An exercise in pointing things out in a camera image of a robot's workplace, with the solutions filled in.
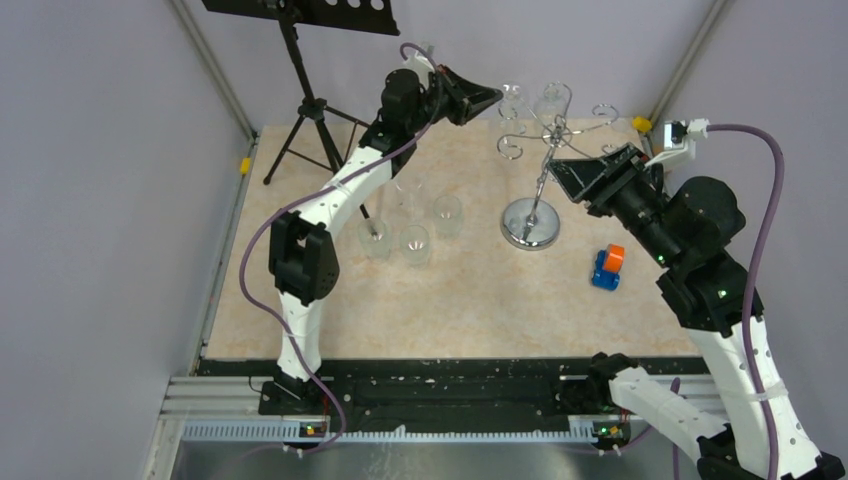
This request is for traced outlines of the ribbed clear wine glass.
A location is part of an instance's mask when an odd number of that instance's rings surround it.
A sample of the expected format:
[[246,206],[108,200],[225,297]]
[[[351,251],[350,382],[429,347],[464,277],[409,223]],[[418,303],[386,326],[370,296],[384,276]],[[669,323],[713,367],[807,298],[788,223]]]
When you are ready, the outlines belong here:
[[357,235],[365,255],[372,261],[385,262],[391,256],[392,237],[389,226],[378,218],[364,219]]

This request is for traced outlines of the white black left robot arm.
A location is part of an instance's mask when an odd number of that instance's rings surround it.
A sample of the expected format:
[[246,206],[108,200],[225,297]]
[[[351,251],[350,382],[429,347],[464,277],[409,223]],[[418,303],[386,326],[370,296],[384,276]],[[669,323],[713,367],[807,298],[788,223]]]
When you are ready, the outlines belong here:
[[297,413],[319,404],[320,324],[340,265],[335,240],[364,201],[408,163],[421,133],[442,119],[462,126],[499,103],[498,88],[446,66],[424,76],[389,73],[377,117],[341,169],[318,192],[284,208],[270,224],[268,269],[281,302],[286,340],[278,359],[283,401]]

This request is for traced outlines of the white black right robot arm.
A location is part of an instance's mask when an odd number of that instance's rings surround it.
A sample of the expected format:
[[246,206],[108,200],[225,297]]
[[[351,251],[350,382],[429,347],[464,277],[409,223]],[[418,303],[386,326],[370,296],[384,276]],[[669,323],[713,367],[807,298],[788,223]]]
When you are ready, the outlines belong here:
[[744,306],[748,273],[726,249],[745,225],[733,191],[697,176],[676,194],[663,194],[632,145],[596,159],[553,160],[547,168],[571,201],[592,216],[617,218],[661,267],[661,296],[697,346],[725,414],[695,407],[622,354],[593,357],[589,404],[641,417],[704,479],[843,478],[842,461],[818,448],[800,424],[771,355],[761,301]]

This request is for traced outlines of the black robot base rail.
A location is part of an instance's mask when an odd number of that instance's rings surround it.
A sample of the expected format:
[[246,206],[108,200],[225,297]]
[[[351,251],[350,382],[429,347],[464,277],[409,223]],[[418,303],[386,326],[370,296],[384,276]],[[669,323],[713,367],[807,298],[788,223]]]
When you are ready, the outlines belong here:
[[245,377],[258,413],[297,425],[314,443],[379,434],[507,437],[579,432],[624,443],[634,414],[601,400],[587,375],[593,359],[328,359],[322,381],[290,380],[273,360],[203,360],[201,377]]

